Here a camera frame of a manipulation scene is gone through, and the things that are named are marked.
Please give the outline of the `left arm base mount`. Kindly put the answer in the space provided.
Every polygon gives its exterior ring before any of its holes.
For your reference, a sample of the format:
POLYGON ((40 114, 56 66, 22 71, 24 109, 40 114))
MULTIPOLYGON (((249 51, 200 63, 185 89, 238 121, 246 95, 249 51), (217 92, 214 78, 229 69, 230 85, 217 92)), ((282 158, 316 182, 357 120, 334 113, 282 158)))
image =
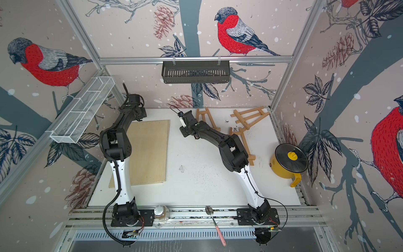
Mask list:
POLYGON ((137 212, 131 210, 118 210, 113 211, 112 227, 151 227, 154 222, 154 210, 145 209, 137 212))

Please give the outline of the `plywood board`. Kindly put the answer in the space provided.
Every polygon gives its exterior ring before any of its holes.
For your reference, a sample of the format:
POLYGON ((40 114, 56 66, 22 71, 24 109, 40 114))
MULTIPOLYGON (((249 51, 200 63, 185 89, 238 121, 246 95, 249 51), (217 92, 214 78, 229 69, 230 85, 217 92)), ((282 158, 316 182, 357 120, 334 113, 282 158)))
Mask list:
POLYGON ((128 129, 132 153, 128 159, 130 185, 166 181, 170 121, 133 122, 128 129))

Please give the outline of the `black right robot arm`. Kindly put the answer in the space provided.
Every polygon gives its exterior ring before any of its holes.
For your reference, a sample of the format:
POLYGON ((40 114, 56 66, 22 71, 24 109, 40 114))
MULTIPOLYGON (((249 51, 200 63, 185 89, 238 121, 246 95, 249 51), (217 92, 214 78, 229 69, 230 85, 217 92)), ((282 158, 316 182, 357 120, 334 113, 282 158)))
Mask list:
POLYGON ((250 170, 248 153, 240 138, 235 134, 221 133, 207 123, 197 121, 191 111, 186 113, 179 111, 177 115, 182 124, 180 131, 183 137, 192 135, 196 140, 204 139, 216 146, 226 169, 236 174, 250 210, 250 217, 245 218, 245 221, 256 225, 268 223, 280 225, 275 211, 271 208, 270 200, 260 195, 250 170))

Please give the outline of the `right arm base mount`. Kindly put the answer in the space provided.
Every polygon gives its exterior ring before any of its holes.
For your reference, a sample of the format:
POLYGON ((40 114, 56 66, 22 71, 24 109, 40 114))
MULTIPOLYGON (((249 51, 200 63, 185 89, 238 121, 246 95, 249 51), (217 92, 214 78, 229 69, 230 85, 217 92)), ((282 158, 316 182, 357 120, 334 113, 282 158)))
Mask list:
POLYGON ((256 222, 251 214, 250 209, 236 209, 236 217, 239 226, 248 226, 248 225, 280 225, 280 219, 277 212, 277 209, 271 208, 268 212, 267 218, 264 222, 258 223, 256 222))

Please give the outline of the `wooden easel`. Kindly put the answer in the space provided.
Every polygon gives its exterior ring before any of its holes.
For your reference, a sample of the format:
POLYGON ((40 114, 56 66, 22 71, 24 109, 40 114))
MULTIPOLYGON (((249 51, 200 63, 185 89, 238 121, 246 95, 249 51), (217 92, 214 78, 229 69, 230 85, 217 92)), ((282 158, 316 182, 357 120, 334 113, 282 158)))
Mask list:
POLYGON ((203 122, 210 122, 211 126, 214 130, 221 131, 221 128, 217 127, 214 119, 212 117, 212 114, 208 108, 205 108, 204 110, 200 110, 199 108, 196 110, 196 120, 197 121, 203 121, 203 122))
POLYGON ((235 128, 233 128, 233 127, 230 127, 229 128, 229 135, 233 135, 233 134, 235 134, 235 135, 238 135, 239 137, 241 137, 241 141, 242 141, 242 143, 243 143, 243 145, 244 145, 244 147, 245 147, 245 150, 247 151, 247 153, 248 153, 248 161, 249 161, 249 165, 250 166, 254 166, 254 161, 256 160, 256 156, 255 155, 252 155, 251 153, 250 153, 250 150, 249 150, 249 147, 248 147, 248 143, 247 143, 247 139, 246 139, 246 137, 245 137, 245 132, 247 131, 247 129, 246 128, 237 128, 237 127, 235 127, 235 128))
POLYGON ((246 130, 249 130, 269 115, 270 110, 265 107, 257 107, 245 111, 234 110, 230 116, 237 118, 236 124, 240 123, 246 130))

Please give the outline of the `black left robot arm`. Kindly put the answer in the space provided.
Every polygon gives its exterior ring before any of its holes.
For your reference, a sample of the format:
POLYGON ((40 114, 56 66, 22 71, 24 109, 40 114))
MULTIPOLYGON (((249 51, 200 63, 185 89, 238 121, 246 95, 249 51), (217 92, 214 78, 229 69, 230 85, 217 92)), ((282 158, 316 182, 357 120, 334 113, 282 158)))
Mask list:
POLYGON ((110 162, 116 190, 116 196, 111 202, 113 205, 111 226, 141 226, 141 215, 130 183, 129 157, 132 146, 127 131, 133 121, 141 121, 147 116, 142 96, 128 94, 119 112, 115 123, 100 134, 100 148, 110 162))

